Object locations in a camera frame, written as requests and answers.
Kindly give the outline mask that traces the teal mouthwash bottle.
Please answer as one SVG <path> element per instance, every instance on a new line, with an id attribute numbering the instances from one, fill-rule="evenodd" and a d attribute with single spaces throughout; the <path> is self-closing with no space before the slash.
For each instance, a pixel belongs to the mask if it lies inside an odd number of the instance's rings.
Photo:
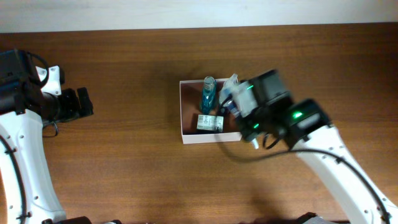
<path id="1" fill-rule="evenodd" d="M 216 80 L 213 77 L 206 77 L 203 81 L 200 109 L 203 114 L 209 114 L 215 107 Z"/>

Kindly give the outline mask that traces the blue white toothbrush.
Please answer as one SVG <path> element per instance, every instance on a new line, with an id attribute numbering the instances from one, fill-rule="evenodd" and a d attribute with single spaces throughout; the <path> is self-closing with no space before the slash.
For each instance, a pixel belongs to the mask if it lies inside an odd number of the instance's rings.
<path id="1" fill-rule="evenodd" d="M 238 110 L 238 107 L 235 105 L 233 100 L 228 100 L 225 104 L 225 106 L 227 107 L 227 109 L 229 110 L 229 112 L 236 118 L 236 119 L 240 119 L 241 118 L 241 113 Z M 251 144 L 253 145 L 254 149 L 259 149 L 259 144 L 256 138 L 254 138 L 251 141 Z"/>

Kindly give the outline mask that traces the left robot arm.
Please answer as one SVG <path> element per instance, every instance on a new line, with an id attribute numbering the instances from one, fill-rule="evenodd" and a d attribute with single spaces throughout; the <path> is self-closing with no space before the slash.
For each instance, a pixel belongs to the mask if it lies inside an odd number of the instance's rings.
<path id="1" fill-rule="evenodd" d="M 67 218 L 44 153 L 43 134 L 93 114 L 86 88 L 62 89 L 63 70 L 25 50 L 1 53 L 1 178 L 8 223 L 89 223 Z"/>

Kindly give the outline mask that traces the clear spray bottle purple liquid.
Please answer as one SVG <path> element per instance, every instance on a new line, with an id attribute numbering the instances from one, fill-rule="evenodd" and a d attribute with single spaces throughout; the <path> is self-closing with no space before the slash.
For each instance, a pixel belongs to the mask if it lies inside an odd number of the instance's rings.
<path id="1" fill-rule="evenodd" d="M 219 103 L 220 105 L 224 102 L 227 97 L 232 94 L 232 88 L 238 82 L 238 75 L 234 73 L 228 80 L 223 83 L 223 87 L 219 92 Z"/>

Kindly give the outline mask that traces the green white small box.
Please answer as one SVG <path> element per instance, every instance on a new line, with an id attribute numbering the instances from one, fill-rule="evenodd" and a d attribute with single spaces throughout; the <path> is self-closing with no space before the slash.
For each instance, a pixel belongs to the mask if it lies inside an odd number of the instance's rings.
<path id="1" fill-rule="evenodd" d="M 197 129 L 202 131 L 222 132 L 224 117 L 199 114 L 197 121 Z"/>

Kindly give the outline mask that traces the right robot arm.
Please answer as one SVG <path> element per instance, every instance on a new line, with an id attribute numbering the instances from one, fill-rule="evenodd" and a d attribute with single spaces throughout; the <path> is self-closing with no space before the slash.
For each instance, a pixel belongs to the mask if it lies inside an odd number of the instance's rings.
<path id="1" fill-rule="evenodd" d="M 397 205 L 373 183 L 313 99 L 294 101 L 277 70 L 235 83 L 233 102 L 243 139 L 260 134 L 283 141 L 320 178 L 351 223 L 397 223 Z"/>

